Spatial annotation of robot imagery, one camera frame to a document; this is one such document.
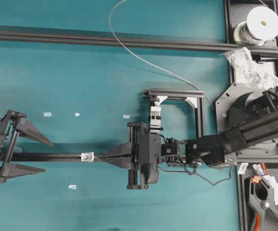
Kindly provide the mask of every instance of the screw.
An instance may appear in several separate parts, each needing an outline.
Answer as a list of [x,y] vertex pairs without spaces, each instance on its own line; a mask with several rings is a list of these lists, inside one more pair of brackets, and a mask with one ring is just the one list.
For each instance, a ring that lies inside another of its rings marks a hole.
[[269,202],[266,201],[266,202],[264,203],[264,207],[265,207],[265,208],[269,208]]

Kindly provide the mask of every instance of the plastic bag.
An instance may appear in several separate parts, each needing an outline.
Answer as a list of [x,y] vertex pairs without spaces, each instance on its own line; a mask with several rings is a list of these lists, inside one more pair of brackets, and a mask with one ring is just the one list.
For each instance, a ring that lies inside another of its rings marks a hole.
[[278,78],[262,70],[260,64],[252,60],[246,47],[228,51],[224,55],[235,70],[237,83],[245,83],[247,86],[255,84],[263,90],[278,86]]

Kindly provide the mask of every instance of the teal mat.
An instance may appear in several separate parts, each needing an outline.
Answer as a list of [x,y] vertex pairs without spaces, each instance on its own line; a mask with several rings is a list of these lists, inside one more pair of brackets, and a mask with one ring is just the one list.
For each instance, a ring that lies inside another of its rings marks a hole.
[[[0,1],[0,25],[108,31],[113,5],[104,0]],[[225,39],[221,0],[129,0],[117,9],[114,27],[126,33]],[[192,81],[212,100],[228,87],[227,62],[219,53],[132,50]],[[190,89],[121,48],[0,42],[0,116],[8,109],[26,113],[55,143],[48,148],[20,139],[23,151],[106,151],[125,142],[127,122],[147,120],[148,102],[141,91],[148,88]],[[166,103],[162,109],[165,136],[195,137],[189,105]],[[207,133],[215,133],[207,103],[205,119]],[[127,191],[127,171],[107,164],[28,164],[47,172],[0,185],[0,230],[239,229],[235,177],[213,187],[197,177],[161,173],[149,190]],[[228,175],[228,169],[202,167],[199,172],[213,181]],[[71,184],[77,190],[68,189]]]

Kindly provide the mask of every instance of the metal bracket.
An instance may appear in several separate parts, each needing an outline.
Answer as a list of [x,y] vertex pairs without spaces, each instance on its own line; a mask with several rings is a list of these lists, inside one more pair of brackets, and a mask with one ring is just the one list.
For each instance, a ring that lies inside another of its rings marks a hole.
[[194,109],[198,108],[198,99],[194,97],[187,97],[185,100]]

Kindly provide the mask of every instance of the black cable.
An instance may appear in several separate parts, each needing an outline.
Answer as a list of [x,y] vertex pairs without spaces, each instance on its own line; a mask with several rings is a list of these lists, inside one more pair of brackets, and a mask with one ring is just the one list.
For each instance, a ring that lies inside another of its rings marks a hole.
[[217,181],[216,183],[213,183],[211,182],[209,179],[207,179],[206,177],[202,176],[201,174],[199,173],[196,173],[195,170],[193,172],[190,172],[189,170],[187,170],[185,164],[183,165],[183,168],[184,168],[184,171],[172,171],[172,170],[166,170],[166,169],[163,169],[159,166],[157,166],[158,169],[160,169],[162,172],[172,172],[172,173],[185,173],[185,174],[188,174],[190,176],[192,175],[196,175],[198,177],[200,177],[201,179],[205,180],[206,182],[208,182],[209,184],[211,184],[212,186],[215,186],[223,181],[226,181],[226,180],[230,180],[231,179],[231,172],[232,172],[232,168],[230,168],[230,171],[229,171],[229,177],[228,178],[224,178],[224,179],[221,179],[219,181]]
[[159,134],[159,135],[163,138],[165,144],[167,144],[166,138],[163,135],[161,135],[161,134]]

